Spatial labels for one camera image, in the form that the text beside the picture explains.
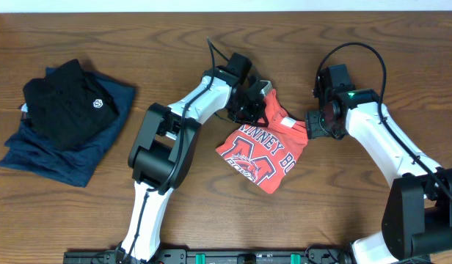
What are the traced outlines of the red t-shirt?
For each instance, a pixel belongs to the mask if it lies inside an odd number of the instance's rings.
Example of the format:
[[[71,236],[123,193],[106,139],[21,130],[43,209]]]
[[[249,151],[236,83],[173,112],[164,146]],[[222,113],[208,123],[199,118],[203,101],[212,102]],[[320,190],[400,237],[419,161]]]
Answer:
[[[216,152],[237,172],[267,194],[274,193],[295,167],[308,144],[305,122],[295,120],[280,105],[277,91],[264,99],[266,127],[241,125]]]

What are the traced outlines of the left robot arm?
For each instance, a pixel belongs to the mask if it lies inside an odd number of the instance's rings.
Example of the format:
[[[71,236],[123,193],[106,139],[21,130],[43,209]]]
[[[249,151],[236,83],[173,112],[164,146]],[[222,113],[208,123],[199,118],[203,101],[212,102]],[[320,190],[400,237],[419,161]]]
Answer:
[[[257,125],[272,84],[234,53],[226,65],[213,65],[200,83],[176,103],[150,105],[128,156],[135,200],[116,263],[148,263],[161,244],[160,231],[172,192],[187,176],[201,127],[217,111],[233,122]]]

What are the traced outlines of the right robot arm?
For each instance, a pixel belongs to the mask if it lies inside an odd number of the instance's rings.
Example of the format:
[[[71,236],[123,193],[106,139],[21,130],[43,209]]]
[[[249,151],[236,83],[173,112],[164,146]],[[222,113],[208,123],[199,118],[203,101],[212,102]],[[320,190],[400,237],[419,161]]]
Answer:
[[[420,263],[452,250],[452,168],[422,152],[372,89],[356,89],[345,65],[318,70],[319,108],[306,115],[308,139],[356,139],[378,166],[390,194],[381,230],[353,242],[342,263]]]

